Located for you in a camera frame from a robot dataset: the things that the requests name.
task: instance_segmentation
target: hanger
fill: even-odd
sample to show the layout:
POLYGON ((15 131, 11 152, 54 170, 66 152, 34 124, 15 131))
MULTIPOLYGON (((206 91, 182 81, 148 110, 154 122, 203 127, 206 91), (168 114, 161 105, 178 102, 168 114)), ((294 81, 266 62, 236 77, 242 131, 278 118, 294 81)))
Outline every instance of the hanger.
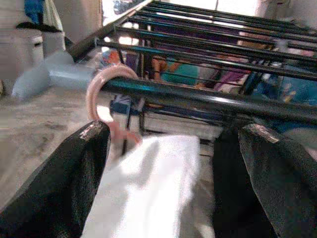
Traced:
POLYGON ((87 93, 86 93, 86 107, 88 111, 88 118, 92 120, 100 120, 107 124, 110 128, 111 139, 114 141, 119 141, 122 139, 127 139, 133 141, 135 144, 140 144, 142 138, 134 133, 122 129, 119 124, 115 121, 108 122, 103 121, 97 112, 97 96, 101 88, 112 78, 116 77, 126 77, 139 79, 137 74, 128 66, 124 64, 111 64, 101 70, 89 83, 87 93))

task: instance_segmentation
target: black metal rack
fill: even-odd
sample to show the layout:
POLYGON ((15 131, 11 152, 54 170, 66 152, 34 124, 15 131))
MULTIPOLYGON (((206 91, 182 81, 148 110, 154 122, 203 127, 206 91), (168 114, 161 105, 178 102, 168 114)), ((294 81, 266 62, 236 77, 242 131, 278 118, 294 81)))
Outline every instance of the black metal rack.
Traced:
POLYGON ((148 102, 178 106, 189 110, 195 107, 205 112, 220 110, 265 119, 317 124, 316 107, 256 100, 243 95, 229 95, 212 90, 200 90, 144 80, 145 72, 149 72, 149 69, 146 68, 146 62, 142 62, 141 59, 151 60, 157 56, 163 56, 174 58, 166 58, 166 61, 178 62, 177 59, 187 59, 190 60, 187 64, 207 63, 209 65, 204 67, 221 70, 249 70, 317 81, 317 73, 314 72, 294 71, 274 67, 270 63, 267 65, 258 63, 265 60, 288 64, 292 60, 316 68, 316 58, 273 51, 275 40, 278 39, 297 41, 296 43, 288 43, 290 48, 317 51, 316 33, 302 29, 293 23, 154 1, 146 6, 136 7, 120 19, 79 42, 68 52, 75 61, 78 61, 95 47, 114 48, 119 52, 136 52, 143 56, 140 58, 138 66, 140 68, 139 76, 143 80, 122 78, 111 80, 107 83, 106 88, 115 93, 137 98, 143 97, 148 102), (197 20, 178 18, 173 15, 197 20), (139 29, 124 28, 122 25, 126 22, 138 23, 139 29), (240 25, 241 27, 217 24, 219 22, 240 25), (241 36, 241 32, 253 35, 252 37, 241 36), (110 42, 103 40, 106 36, 111 38, 110 42), (136 46, 120 44, 118 42, 120 36, 137 38, 140 43, 136 46), (211 36, 221 37, 224 41, 210 39, 211 36), (238 40, 263 44, 265 49, 240 46, 237 44, 238 40), (245 58, 248 62, 223 59, 220 57, 223 55, 245 58))

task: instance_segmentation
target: white towel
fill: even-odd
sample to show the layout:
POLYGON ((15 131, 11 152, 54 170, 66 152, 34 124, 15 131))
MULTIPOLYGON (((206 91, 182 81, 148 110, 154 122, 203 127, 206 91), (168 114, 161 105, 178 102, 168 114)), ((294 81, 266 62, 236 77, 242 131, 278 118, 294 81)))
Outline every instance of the white towel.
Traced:
POLYGON ((182 209, 198 177, 199 151, 194 136, 144 139, 104 171, 82 237, 178 237, 182 209))
POLYGON ((57 30, 63 31, 63 25, 53 0, 45 0, 44 2, 43 22, 49 26, 56 27, 57 30))

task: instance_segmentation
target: hanging garment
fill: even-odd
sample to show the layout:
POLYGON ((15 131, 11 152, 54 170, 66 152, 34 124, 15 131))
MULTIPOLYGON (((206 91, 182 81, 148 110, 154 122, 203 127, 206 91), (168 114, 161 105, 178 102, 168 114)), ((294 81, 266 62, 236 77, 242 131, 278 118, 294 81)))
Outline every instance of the hanging garment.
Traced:
POLYGON ((220 79, 220 83, 217 83, 214 87, 214 90, 219 91, 219 89, 221 88, 221 86, 224 83, 228 83, 228 82, 239 82, 241 80, 241 78, 243 78, 245 76, 246 73, 248 73, 248 71, 245 70, 239 70, 241 73, 239 72, 226 72, 226 74, 224 76, 221 77, 220 79))
POLYGON ((317 162, 304 147, 262 125, 239 132, 252 187, 278 237, 317 237, 317 162))
POLYGON ((294 128, 283 133, 290 139, 300 143, 305 148, 317 150, 317 129, 316 128, 294 128))
MULTIPOLYGON (((167 67, 170 68, 173 64, 174 62, 169 61, 167 62, 167 67)), ((198 78, 198 67, 186 63, 183 63, 180 66, 178 66, 177 69, 173 72, 170 71, 170 69, 168 69, 166 73, 161 73, 161 79, 170 83, 195 85, 196 78, 198 78)))
POLYGON ((105 170, 82 238, 176 238, 199 171, 199 139, 143 140, 105 170))
POLYGON ((247 77, 248 75, 244 74, 242 78, 235 82, 237 85, 222 84, 219 87, 218 91, 230 94, 239 94, 239 90, 246 81, 247 77))
POLYGON ((200 80, 197 80, 197 83, 202 83, 206 86, 212 82, 211 80, 215 80, 217 74, 219 73, 219 69, 204 67, 211 66, 207 63, 202 63, 200 65, 201 66, 198 67, 198 78, 200 80))
MULTIPOLYGON (((285 69, 309 72, 299 67, 286 65, 285 69)), ((282 80, 277 75, 264 74, 260 83, 253 91, 253 97, 275 99, 286 103, 317 105, 317 83, 315 81, 302 80, 298 78, 283 77, 282 80)), ((269 127, 278 132, 285 132, 298 127, 312 127, 314 125, 296 122, 271 121, 269 127)))
POLYGON ((216 238, 275 238, 274 230, 254 193, 244 164, 236 123, 214 142, 211 161, 215 211, 212 218, 216 238))
POLYGON ((24 11, 25 15, 30 17, 36 24, 42 24, 43 18, 43 2, 44 0, 25 0, 24 11))
POLYGON ((79 238, 109 151, 110 130, 94 121, 66 138, 0 213, 0 235, 79 238))
POLYGON ((43 23, 48 26, 54 26, 56 29, 63 31, 63 25, 53 0, 45 0, 43 23))

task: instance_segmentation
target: concrete floor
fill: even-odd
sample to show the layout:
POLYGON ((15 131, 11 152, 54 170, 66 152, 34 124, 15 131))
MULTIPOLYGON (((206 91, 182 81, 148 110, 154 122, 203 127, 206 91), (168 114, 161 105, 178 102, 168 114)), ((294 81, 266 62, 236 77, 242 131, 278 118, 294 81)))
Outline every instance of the concrete floor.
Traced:
MULTIPOLYGON (((109 93, 101 93, 98 99, 100 116, 106 120, 111 119, 107 106, 112 98, 113 95, 109 93)), ((23 103, 4 97, 0 99, 0 115, 1 211, 34 169, 66 137, 89 120, 85 108, 85 93, 61 88, 50 88, 43 95, 23 103)), ((125 125, 124 115, 114 115, 114 119, 122 126, 125 125)), ((211 140, 221 132, 219 127, 194 120, 154 114, 146 115, 145 126, 151 130, 194 134, 211 140)), ((131 130, 139 130, 136 117, 131 120, 131 130)), ((120 157, 121 146, 111 145, 106 166, 120 157)), ((212 154, 212 144, 201 145, 201 176, 195 187, 194 199, 182 217, 181 237, 190 237, 187 232, 189 227, 194 232, 194 237, 213 237, 210 217, 214 198, 209 165, 212 154)))

